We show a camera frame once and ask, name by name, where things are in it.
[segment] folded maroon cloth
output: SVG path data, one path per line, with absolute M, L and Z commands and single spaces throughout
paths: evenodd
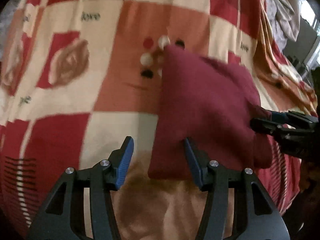
M 159 120 L 148 175 L 190 179 L 183 139 L 192 137 L 227 168 L 268 168 L 272 149 L 250 119 L 267 117 L 248 70 L 202 58 L 177 46 L 164 49 Z

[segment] silver bolt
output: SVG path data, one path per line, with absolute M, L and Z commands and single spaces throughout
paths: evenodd
M 217 167 L 219 166 L 219 163 L 217 161 L 209 161 L 209 165 L 212 167 Z
M 66 174 L 71 174 L 71 173 L 73 173 L 74 171 L 75 171 L 74 168 L 69 167 L 69 168 L 66 169 Z
M 100 162 L 100 165 L 101 166 L 108 166 L 110 164 L 110 161 L 108 161 L 108 160 L 102 160 L 101 162 Z
M 245 168 L 244 171 L 245 171 L 246 174 L 252 174 L 253 173 L 253 170 L 251 170 L 250 168 Z

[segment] bedsheet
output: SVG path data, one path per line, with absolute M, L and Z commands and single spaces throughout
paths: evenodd
M 91 167 L 131 135 L 128 176 L 112 195 L 122 238 L 195 237 L 206 194 L 190 181 L 147 175 L 161 87 L 158 51 L 169 40 L 244 65 L 266 109 L 316 112 L 313 90 L 273 40 L 266 0 L 22 0 L 0 85 L 0 207 L 21 235 L 66 167 Z M 141 76 L 146 69 L 151 79 Z M 274 152 L 271 167 L 257 173 L 284 212 L 299 191 L 300 163 Z M 229 200 L 226 234 L 232 192 Z M 84 206 L 90 236 L 87 191 Z

